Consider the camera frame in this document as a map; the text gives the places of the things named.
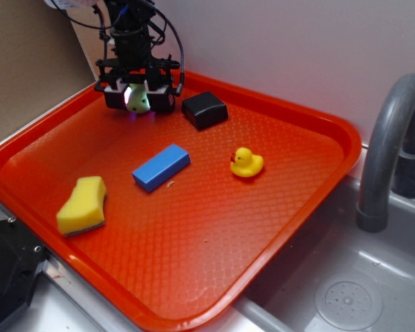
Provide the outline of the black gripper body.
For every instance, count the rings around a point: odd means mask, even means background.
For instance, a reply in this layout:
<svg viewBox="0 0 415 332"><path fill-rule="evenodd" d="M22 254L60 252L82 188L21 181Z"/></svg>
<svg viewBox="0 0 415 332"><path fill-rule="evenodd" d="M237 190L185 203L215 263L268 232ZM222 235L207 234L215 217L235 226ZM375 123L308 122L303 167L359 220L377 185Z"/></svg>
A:
<svg viewBox="0 0 415 332"><path fill-rule="evenodd" d="M140 67L122 66L119 59L99 59L96 62L100 70L94 89L99 92L108 87L115 87L116 81L121 79L126 84L142 84L147 81L150 90L158 90L161 86L168 86L169 93L180 93L181 82L174 87L173 70L180 70L181 63L172 58L157 58L151 56Z"/></svg>

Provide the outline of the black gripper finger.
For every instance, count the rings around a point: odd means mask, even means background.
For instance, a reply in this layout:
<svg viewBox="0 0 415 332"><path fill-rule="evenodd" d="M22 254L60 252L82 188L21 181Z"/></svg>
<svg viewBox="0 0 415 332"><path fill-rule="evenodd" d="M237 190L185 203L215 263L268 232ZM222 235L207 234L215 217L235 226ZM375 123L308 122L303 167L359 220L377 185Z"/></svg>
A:
<svg viewBox="0 0 415 332"><path fill-rule="evenodd" d="M104 88L104 99L106 106L110 109L127 110L131 87L121 79L117 79L113 86Z"/></svg>
<svg viewBox="0 0 415 332"><path fill-rule="evenodd" d="M145 91L150 110L158 113L171 113L175 109L175 97L169 84L150 84L145 80Z"/></svg>

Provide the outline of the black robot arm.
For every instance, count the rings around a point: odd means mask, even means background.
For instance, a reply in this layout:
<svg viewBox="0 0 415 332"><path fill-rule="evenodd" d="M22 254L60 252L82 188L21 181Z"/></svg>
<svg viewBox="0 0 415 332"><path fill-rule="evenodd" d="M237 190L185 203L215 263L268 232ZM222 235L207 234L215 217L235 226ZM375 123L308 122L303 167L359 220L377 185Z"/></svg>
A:
<svg viewBox="0 0 415 332"><path fill-rule="evenodd" d="M134 113L171 113L185 83L185 54L181 39L168 18L153 1L105 1L110 25L101 21L100 38L114 42L114 58L96 62L100 70L95 90L104 94L110 109ZM175 36L180 51L177 61L158 58L153 48L165 42L165 30Z"/></svg>

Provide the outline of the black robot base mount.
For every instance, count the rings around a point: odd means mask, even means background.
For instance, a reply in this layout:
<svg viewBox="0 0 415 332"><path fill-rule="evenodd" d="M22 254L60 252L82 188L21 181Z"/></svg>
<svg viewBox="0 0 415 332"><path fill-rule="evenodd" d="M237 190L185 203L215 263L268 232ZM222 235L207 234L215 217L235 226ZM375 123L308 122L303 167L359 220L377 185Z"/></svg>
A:
<svg viewBox="0 0 415 332"><path fill-rule="evenodd" d="M45 260L45 246L24 223L0 220L0 331L30 307Z"/></svg>

